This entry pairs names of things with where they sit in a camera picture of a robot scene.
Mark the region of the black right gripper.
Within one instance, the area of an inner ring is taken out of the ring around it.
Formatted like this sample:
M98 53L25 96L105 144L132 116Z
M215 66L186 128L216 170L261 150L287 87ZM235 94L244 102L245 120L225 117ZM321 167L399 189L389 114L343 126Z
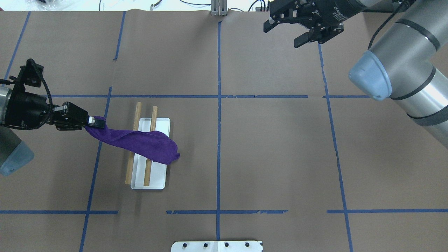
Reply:
M307 43L326 43L344 31L343 21L324 16L324 7L315 0L273 0L270 2L270 19L263 23L263 32L271 31L278 24L300 24L308 32L293 40L294 48Z

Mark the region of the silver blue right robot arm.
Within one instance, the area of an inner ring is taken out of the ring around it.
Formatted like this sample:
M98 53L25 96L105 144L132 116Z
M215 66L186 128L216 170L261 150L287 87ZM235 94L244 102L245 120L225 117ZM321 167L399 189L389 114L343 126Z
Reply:
M264 32L278 24L301 24L308 32L294 47L326 43L343 32L343 22L378 0L273 0ZM446 0L402 0L400 19L350 69L350 81L377 101L394 100L417 125L447 146L447 77L430 58L447 44Z

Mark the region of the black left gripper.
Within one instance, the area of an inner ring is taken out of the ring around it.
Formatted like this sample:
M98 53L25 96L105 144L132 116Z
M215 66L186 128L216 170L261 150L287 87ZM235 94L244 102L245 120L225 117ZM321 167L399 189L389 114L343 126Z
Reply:
M86 110L72 102L50 105L46 96L11 91L5 105L5 126L29 130L44 124L54 125L60 131L82 130L86 125L104 129L106 120L89 116Z

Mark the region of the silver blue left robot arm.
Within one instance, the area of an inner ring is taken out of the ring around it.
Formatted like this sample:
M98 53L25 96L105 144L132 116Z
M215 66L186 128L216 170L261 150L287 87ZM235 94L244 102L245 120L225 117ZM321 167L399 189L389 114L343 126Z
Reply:
M92 117L71 102L50 105L46 96L1 87L1 174L8 176L34 158L33 151L13 131L43 124L59 131L78 131L86 127L104 129L105 119Z

